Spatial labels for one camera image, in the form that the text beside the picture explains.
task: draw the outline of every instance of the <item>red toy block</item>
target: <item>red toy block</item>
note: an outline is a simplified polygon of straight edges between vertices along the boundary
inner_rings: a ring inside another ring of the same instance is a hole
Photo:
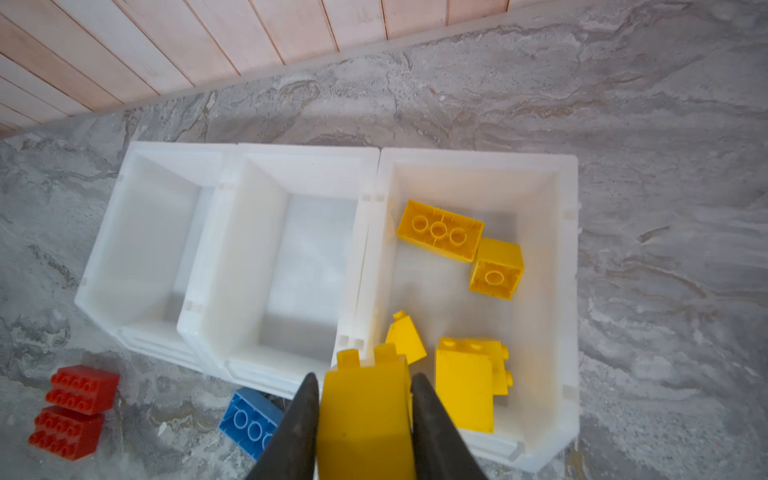
[[[96,451],[104,416],[83,415],[60,406],[43,409],[35,419],[29,445],[48,450],[67,460],[77,460]]]
[[[84,415],[106,412],[112,408],[120,375],[85,365],[59,369],[52,377],[53,389],[45,401]]]

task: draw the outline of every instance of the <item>white plastic bin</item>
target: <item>white plastic bin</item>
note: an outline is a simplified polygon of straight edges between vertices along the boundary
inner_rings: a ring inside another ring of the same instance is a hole
[[[356,335],[367,353],[394,312],[414,321],[434,378],[441,336],[490,336],[509,347],[515,379],[496,396],[495,432],[462,431],[484,458],[535,472],[577,434],[578,162],[564,155],[385,148],[360,289]],[[518,243],[525,273],[511,301],[468,289],[472,265],[396,236],[409,199],[485,221],[484,237]]]
[[[234,148],[151,142],[128,148],[74,298],[127,348],[201,371],[177,320]]]
[[[237,150],[178,331],[207,372],[291,397],[308,372],[322,381],[349,342],[379,150]]]

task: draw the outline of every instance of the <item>upside-down yellow block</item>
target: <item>upside-down yellow block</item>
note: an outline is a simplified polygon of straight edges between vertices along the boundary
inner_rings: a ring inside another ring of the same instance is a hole
[[[373,356],[361,366],[357,350],[343,350],[326,374],[317,426],[321,480],[416,478],[406,358],[391,343]]]
[[[508,395],[512,386],[512,373],[508,372],[504,361],[509,360],[509,349],[493,339],[449,339],[443,338],[440,348],[457,350],[465,353],[481,353],[491,357],[493,373],[493,394]]]
[[[384,342],[395,344],[398,355],[405,355],[409,365],[426,357],[427,351],[413,325],[413,319],[403,311],[397,312],[392,318],[395,322],[389,326]]]
[[[440,339],[435,352],[437,396],[457,429],[493,433],[491,357],[451,349],[446,340],[452,341]]]
[[[408,200],[397,236],[400,240],[459,262],[472,262],[484,223]]]
[[[519,245],[483,238],[480,239],[478,254],[472,266],[469,289],[511,300],[524,271]]]

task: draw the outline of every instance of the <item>wooden plank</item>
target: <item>wooden plank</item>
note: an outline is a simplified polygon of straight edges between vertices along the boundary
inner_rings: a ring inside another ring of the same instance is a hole
[[[448,0],[447,25],[504,13],[508,3],[508,0]]]
[[[117,98],[2,15],[0,53],[91,110],[120,104]]]
[[[184,0],[114,0],[195,84],[237,75]]]
[[[20,128],[37,125],[38,122],[0,104],[0,124],[6,125],[14,130],[19,130]]]
[[[120,7],[108,0],[54,0],[80,26],[161,94],[192,84]]]
[[[338,51],[320,0],[251,0],[286,63]]]
[[[248,0],[187,0],[187,4],[241,74],[283,64]]]
[[[117,99],[136,101],[157,95],[51,0],[2,0],[0,13]]]
[[[381,0],[323,0],[339,50],[386,40]]]
[[[0,55],[0,78],[10,81],[22,90],[33,94],[56,110],[63,111],[67,115],[76,115],[90,111],[82,104],[53,88],[50,84],[35,77],[5,55]]]
[[[0,104],[41,123],[67,117],[64,112],[56,110],[3,78],[0,78]]]
[[[445,26],[445,0],[382,0],[387,38]]]

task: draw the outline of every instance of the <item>blue building brick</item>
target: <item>blue building brick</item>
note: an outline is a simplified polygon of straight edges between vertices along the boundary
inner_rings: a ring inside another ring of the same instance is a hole
[[[232,396],[219,430],[258,460],[281,420],[283,412],[272,402],[256,390],[243,387]]]

